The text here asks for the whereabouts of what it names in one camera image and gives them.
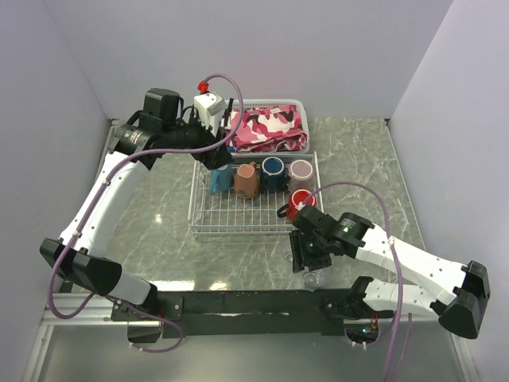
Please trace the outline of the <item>salmon pink mug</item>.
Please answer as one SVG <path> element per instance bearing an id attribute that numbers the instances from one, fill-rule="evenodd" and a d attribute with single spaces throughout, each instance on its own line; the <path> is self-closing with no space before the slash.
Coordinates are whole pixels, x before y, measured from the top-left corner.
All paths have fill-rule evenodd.
<path id="1" fill-rule="evenodd" d="M 252 198 L 258 192 L 257 163 L 242 164 L 234 176 L 235 194 L 243 199 Z"/>

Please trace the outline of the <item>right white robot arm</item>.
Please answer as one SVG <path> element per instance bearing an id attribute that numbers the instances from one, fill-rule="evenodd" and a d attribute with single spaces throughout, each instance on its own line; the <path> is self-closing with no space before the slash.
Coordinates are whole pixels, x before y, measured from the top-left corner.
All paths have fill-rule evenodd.
<path id="1" fill-rule="evenodd" d="M 491 290 L 487 268 L 474 260 L 462 264 L 388 237 L 369 220 L 345 212 L 336 220 L 314 206 L 296 212 L 290 234 L 293 270 L 317 271 L 332 264 L 334 255 L 371 263 L 401 275 L 405 286 L 359 277 L 348 298 L 357 317 L 371 311 L 401 310 L 404 314 L 437 316 L 444 329 L 476 339 Z"/>

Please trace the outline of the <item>dark blue mug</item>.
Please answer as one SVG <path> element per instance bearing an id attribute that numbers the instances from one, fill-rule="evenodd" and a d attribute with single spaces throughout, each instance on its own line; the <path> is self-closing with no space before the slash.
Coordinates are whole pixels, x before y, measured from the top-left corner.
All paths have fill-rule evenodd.
<path id="1" fill-rule="evenodd" d="M 286 185 L 286 166 L 278 157 L 267 157 L 261 165 L 261 187 L 263 192 L 279 192 Z"/>

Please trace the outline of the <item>light blue mug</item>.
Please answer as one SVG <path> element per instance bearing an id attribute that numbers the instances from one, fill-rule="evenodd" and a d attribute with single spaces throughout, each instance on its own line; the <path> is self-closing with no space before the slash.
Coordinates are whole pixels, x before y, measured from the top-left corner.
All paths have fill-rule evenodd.
<path id="1" fill-rule="evenodd" d="M 216 195 L 217 193 L 228 191 L 231 188 L 232 178 L 233 168 L 231 164 L 212 170 L 209 193 L 211 195 Z"/>

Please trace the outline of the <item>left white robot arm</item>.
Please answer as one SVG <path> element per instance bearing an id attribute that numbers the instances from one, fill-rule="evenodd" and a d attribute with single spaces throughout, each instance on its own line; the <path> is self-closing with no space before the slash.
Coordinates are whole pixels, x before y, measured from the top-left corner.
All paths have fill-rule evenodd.
<path id="1" fill-rule="evenodd" d="M 209 170 L 231 162 L 222 126 L 227 111 L 224 98 L 201 84 L 184 121 L 177 92 L 150 89 L 143 108 L 111 136 L 100 175 L 72 222 L 58 238 L 43 240 L 40 253 L 52 268 L 50 279 L 124 300 L 138 318 L 153 318 L 159 309 L 157 288 L 107 259 L 110 235 L 138 183 L 164 154 L 191 154 Z"/>

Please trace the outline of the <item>mauve purple mug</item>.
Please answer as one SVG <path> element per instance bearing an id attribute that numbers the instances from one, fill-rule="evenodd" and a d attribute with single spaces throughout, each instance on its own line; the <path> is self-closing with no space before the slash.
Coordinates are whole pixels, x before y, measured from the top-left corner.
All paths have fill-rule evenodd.
<path id="1" fill-rule="evenodd" d="M 299 189 L 311 191 L 313 189 L 313 166 L 304 159 L 297 159 L 289 164 L 288 190 L 292 193 Z"/>

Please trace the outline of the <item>clear glass cup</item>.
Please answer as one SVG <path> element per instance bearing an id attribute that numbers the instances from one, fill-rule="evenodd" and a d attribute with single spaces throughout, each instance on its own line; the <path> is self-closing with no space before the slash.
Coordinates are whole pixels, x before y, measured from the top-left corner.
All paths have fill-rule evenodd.
<path id="1" fill-rule="evenodd" d="M 304 288 L 315 291 L 325 288 L 330 281 L 330 268 L 307 271 L 303 274 Z"/>
<path id="2" fill-rule="evenodd" d="M 287 263 L 293 262 L 293 252 L 290 248 L 284 248 L 282 250 L 282 257 Z"/>

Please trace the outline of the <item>red mug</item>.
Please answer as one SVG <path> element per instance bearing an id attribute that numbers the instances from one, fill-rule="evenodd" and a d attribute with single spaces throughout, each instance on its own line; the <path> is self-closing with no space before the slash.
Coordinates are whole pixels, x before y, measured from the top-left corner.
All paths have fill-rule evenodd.
<path id="1" fill-rule="evenodd" d="M 316 206 L 316 197 L 307 189 L 296 189 L 290 194 L 288 202 L 277 210 L 277 217 L 293 222 L 305 205 Z"/>

